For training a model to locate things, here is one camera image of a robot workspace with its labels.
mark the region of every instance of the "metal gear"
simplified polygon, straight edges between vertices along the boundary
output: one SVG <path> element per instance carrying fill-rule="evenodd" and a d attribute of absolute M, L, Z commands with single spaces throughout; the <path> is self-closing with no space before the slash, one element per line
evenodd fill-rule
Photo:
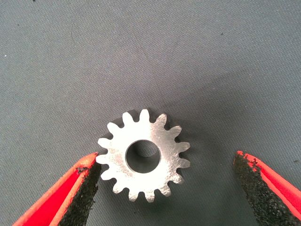
<path fill-rule="evenodd" d="M 159 191 L 170 196 L 169 181 L 181 184 L 184 182 L 177 168 L 187 168 L 190 162 L 180 158 L 179 153 L 190 148 L 188 142 L 175 142 L 175 138 L 180 134 L 180 126 L 172 127 L 170 130 L 164 128 L 166 124 L 166 114 L 161 114 L 154 123 L 150 122 L 150 115 L 147 109 L 140 113 L 140 120 L 134 122 L 132 116 L 125 112 L 122 115 L 124 127 L 120 128 L 110 122 L 108 130 L 113 135 L 113 139 L 100 138 L 98 144 L 108 150 L 107 154 L 97 156 L 96 161 L 100 164 L 108 164 L 101 178 L 109 180 L 116 178 L 117 182 L 113 187 L 115 194 L 120 193 L 124 188 L 129 189 L 129 200 L 134 202 L 139 192 L 144 192 L 148 202 L 153 202 L 154 191 Z M 153 142 L 159 149 L 160 161 L 157 167 L 148 173 L 139 173 L 130 168 L 127 163 L 126 154 L 128 148 L 135 142 L 147 140 Z"/>

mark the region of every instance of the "gear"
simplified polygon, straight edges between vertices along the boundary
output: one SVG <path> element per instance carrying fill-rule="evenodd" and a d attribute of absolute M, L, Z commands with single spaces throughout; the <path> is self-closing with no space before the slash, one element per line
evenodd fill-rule
<path fill-rule="evenodd" d="M 170 196 L 169 181 L 181 184 L 184 182 L 177 168 L 187 168 L 190 162 L 180 158 L 179 153 L 190 148 L 188 142 L 175 142 L 180 134 L 180 126 L 165 130 L 166 114 L 161 114 L 154 123 L 150 122 L 150 115 L 147 109 L 140 113 L 140 120 L 134 122 L 132 116 L 125 112 L 122 115 L 124 127 L 120 128 L 110 122 L 108 130 L 113 139 L 100 138 L 98 144 L 108 150 L 107 154 L 97 156 L 96 161 L 100 164 L 108 164 L 101 178 L 109 180 L 116 178 L 117 182 L 113 187 L 115 194 L 120 193 L 124 188 L 129 189 L 129 200 L 134 202 L 139 192 L 144 192 L 148 202 L 153 202 L 154 191 L 159 189 L 165 196 Z M 135 142 L 147 140 L 153 142 L 159 149 L 160 161 L 158 166 L 151 172 L 139 173 L 130 168 L 127 163 L 126 154 L 128 148 Z"/>

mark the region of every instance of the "scratch on surface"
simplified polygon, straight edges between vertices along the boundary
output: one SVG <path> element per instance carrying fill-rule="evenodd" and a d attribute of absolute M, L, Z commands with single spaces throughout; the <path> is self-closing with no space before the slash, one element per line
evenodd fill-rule
<path fill-rule="evenodd" d="M 143 54 L 145 55 L 145 57 L 146 57 L 146 58 L 148 59 L 148 61 L 149 61 L 150 58 L 149 58 L 149 56 L 146 54 L 146 51 L 145 51 L 145 49 L 143 48 L 143 46 L 141 45 L 140 41 L 138 40 L 138 38 L 137 38 L 135 32 L 133 32 L 133 35 L 134 35 L 134 38 L 136 39 L 136 41 L 137 41 L 137 43 L 138 43 L 140 49 L 142 50 Z"/>
<path fill-rule="evenodd" d="M 72 22 L 72 25 L 71 25 L 71 39 L 72 39 L 72 41 L 73 41 L 73 43 L 74 44 L 77 44 L 76 42 L 75 42 L 75 40 L 74 40 L 74 37 L 73 37 L 73 26 L 74 26 L 74 21 Z"/>

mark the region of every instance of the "gear tooth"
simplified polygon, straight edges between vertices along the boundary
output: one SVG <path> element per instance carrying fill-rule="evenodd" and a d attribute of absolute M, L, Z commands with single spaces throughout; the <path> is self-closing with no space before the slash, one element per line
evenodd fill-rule
<path fill-rule="evenodd" d="M 140 113 L 141 121 L 150 121 L 150 113 L 147 109 L 143 109 Z"/>
<path fill-rule="evenodd" d="M 108 149 L 110 146 L 111 146 L 111 141 L 107 138 L 99 138 L 98 139 L 98 144 L 105 148 L 105 149 Z"/>
<path fill-rule="evenodd" d="M 188 168 L 190 166 L 190 161 L 187 159 L 180 159 L 179 168 Z"/>
<path fill-rule="evenodd" d="M 166 197 L 169 197 L 171 195 L 171 191 L 168 185 L 164 185 L 162 188 L 159 189 L 160 192 L 165 195 Z"/>
<path fill-rule="evenodd" d="M 177 145 L 178 145 L 179 153 L 185 152 L 190 148 L 190 144 L 188 142 L 180 142 Z"/>
<path fill-rule="evenodd" d="M 124 189 L 124 187 L 121 187 L 120 184 L 118 184 L 118 181 L 117 181 L 117 183 L 113 187 L 113 192 L 115 194 L 118 194 L 118 193 L 122 192 L 123 189 Z"/>
<path fill-rule="evenodd" d="M 181 126 L 174 126 L 169 131 L 173 134 L 173 137 L 177 137 L 182 131 L 182 128 Z"/>
<path fill-rule="evenodd" d="M 110 171 L 110 169 L 106 170 L 105 172 L 102 173 L 101 178 L 103 180 L 110 180 L 112 179 L 114 176 L 112 174 L 112 172 Z"/>
<path fill-rule="evenodd" d="M 155 123 L 161 124 L 162 126 L 165 126 L 167 121 L 167 116 L 166 114 L 161 114 L 157 119 Z"/>
<path fill-rule="evenodd" d="M 107 127 L 108 127 L 108 130 L 110 131 L 110 133 L 113 134 L 113 135 L 116 134 L 117 131 L 120 129 L 118 127 L 118 125 L 116 125 L 113 122 L 109 122 L 109 124 L 107 125 Z"/>
<path fill-rule="evenodd" d="M 144 192 L 144 194 L 145 194 L 145 198 L 148 202 L 154 202 L 154 199 L 155 199 L 154 191 Z"/>
<path fill-rule="evenodd" d="M 96 157 L 96 162 L 99 164 L 106 164 L 107 163 L 107 154 L 101 154 Z"/>
<path fill-rule="evenodd" d="M 131 123 L 134 122 L 133 117 L 130 115 L 129 112 L 124 112 L 124 113 L 122 114 L 122 120 L 123 120 L 123 123 L 124 123 L 125 125 L 131 124 Z"/>
<path fill-rule="evenodd" d="M 131 202 L 135 202 L 137 198 L 138 198 L 138 193 L 135 192 L 135 191 L 130 190 L 129 193 L 128 193 L 128 199 Z"/>
<path fill-rule="evenodd" d="M 178 173 L 176 173 L 172 179 L 172 181 L 176 184 L 183 184 L 184 183 L 184 179 L 182 178 L 182 176 Z"/>

